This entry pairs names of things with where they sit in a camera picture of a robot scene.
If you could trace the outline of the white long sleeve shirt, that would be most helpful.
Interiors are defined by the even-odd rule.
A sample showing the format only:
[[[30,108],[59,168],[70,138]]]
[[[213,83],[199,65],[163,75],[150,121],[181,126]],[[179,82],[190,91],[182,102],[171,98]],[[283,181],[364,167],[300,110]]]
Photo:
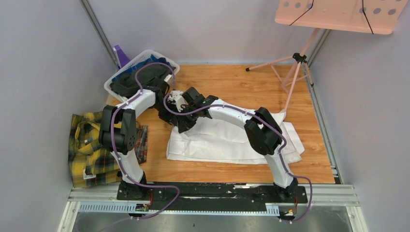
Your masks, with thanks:
[[[246,165],[266,164],[254,151],[243,128],[209,118],[199,118],[188,131],[174,127],[167,144],[168,160],[218,162]]]

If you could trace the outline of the white plastic laundry basket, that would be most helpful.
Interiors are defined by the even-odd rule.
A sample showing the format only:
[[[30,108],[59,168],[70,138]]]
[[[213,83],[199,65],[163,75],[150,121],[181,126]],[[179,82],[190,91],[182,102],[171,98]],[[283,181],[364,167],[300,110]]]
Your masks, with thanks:
[[[122,68],[120,68],[115,74],[113,74],[105,83],[104,83],[104,89],[111,94],[115,99],[119,100],[120,102],[124,102],[127,100],[126,97],[122,97],[115,93],[111,87],[110,84],[123,73],[132,73],[133,71],[137,70],[137,68],[140,68],[143,66],[144,61],[153,61],[155,59],[160,59],[164,58],[166,60],[166,63],[169,64],[171,67],[175,67],[174,73],[177,74],[180,71],[180,66],[175,63],[173,60],[170,58],[162,55],[161,53],[158,53],[156,51],[153,51],[151,49],[146,49],[143,52],[141,52],[139,55],[131,59],[127,64],[123,65]]]

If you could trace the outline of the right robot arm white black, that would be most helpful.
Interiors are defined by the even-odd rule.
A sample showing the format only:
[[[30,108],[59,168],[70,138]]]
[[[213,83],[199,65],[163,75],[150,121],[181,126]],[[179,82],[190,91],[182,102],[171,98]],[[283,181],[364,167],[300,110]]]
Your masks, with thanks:
[[[266,108],[241,108],[213,95],[204,97],[194,87],[184,92],[173,90],[166,101],[176,106],[176,115],[180,119],[194,122],[200,117],[206,117],[243,129],[251,148],[266,160],[274,178],[278,199],[288,202],[295,196],[298,180],[290,171],[282,152],[288,140]]]

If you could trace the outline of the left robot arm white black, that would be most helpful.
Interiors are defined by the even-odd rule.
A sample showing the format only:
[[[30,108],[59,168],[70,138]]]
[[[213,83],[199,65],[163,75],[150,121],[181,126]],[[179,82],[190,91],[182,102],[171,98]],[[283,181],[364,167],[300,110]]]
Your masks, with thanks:
[[[137,142],[136,119],[147,109],[158,111],[159,118],[170,125],[177,125],[177,119],[168,113],[163,104],[170,85],[165,87],[143,86],[135,95],[116,106],[107,105],[102,111],[100,144],[115,158],[122,180],[120,193],[131,194],[135,199],[144,199],[150,185],[141,169],[134,147]]]

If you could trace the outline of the dark striped shirt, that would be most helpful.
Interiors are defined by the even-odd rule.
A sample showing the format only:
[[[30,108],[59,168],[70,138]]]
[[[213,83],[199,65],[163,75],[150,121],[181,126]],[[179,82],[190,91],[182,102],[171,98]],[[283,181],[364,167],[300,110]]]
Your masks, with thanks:
[[[122,74],[110,84],[110,87],[115,93],[127,99],[136,94],[140,86],[144,89],[165,91],[170,87],[165,78],[171,75],[172,71],[174,70],[167,64],[150,63],[130,74]]]

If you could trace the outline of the red blue plaid shirt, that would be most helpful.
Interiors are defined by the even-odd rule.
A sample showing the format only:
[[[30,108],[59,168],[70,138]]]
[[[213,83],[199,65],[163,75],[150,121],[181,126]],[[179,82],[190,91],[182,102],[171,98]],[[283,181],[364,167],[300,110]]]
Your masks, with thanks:
[[[135,153],[139,164],[146,162],[148,151],[148,126],[137,124]]]

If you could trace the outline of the blue shirt in basket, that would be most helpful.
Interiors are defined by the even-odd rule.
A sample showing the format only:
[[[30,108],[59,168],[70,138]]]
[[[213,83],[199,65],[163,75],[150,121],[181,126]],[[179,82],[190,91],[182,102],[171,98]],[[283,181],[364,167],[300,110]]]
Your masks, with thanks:
[[[134,65],[130,66],[129,68],[127,68],[127,69],[126,69],[125,71],[123,71],[122,73],[120,73],[120,74],[116,75],[115,77],[113,77],[113,78],[111,79],[111,81],[112,81],[112,82],[115,82],[115,80],[116,80],[118,77],[120,77],[122,74],[130,74],[130,73],[132,73],[133,71],[136,71],[136,70],[138,70],[138,69],[144,67],[144,66],[147,65],[147,64],[156,63],[156,62],[167,64],[167,65],[170,66],[173,70],[176,69],[176,67],[175,67],[175,66],[172,66],[171,63],[168,62],[165,57],[159,57],[159,58],[157,58],[156,56],[154,56],[153,54],[151,54],[149,58],[144,59],[143,61],[141,61],[141,62],[139,62],[139,63],[137,63],[137,64],[134,64]]]

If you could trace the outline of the purple wedge object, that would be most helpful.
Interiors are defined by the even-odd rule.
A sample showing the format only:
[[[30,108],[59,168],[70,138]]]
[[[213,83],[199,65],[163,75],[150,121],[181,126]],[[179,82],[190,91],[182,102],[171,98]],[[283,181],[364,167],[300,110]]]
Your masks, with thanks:
[[[113,47],[113,52],[117,60],[117,69],[120,70],[122,67],[127,65],[130,62],[129,57],[121,49],[119,45]]]

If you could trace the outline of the yellow plaid shirt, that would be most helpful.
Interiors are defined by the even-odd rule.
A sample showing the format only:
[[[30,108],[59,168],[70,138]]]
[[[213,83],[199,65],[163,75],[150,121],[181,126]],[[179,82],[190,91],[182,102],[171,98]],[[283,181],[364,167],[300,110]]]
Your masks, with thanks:
[[[122,174],[110,151],[99,142],[103,113],[72,115],[68,165],[75,188],[120,182]]]

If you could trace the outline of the pink music stand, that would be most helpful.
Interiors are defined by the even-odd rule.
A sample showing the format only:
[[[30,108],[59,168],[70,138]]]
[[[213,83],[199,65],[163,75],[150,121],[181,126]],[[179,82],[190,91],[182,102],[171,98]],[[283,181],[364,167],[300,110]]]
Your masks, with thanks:
[[[282,111],[286,112],[289,107],[301,69],[306,71],[304,78],[314,85],[307,64],[307,51],[320,30],[389,35],[407,3],[406,0],[281,0],[275,15],[276,23],[314,29],[301,52],[264,64],[272,68],[288,94]]]

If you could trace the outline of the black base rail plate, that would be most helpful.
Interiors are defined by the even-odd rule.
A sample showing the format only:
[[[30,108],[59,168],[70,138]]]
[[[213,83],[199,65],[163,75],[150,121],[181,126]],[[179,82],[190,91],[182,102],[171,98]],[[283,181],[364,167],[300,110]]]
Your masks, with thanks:
[[[135,186],[126,188],[121,183],[117,200],[146,201],[152,210],[183,211],[250,211],[266,210],[267,203],[307,203],[303,186],[287,194],[273,185],[246,186],[226,183],[155,183],[157,188]]]

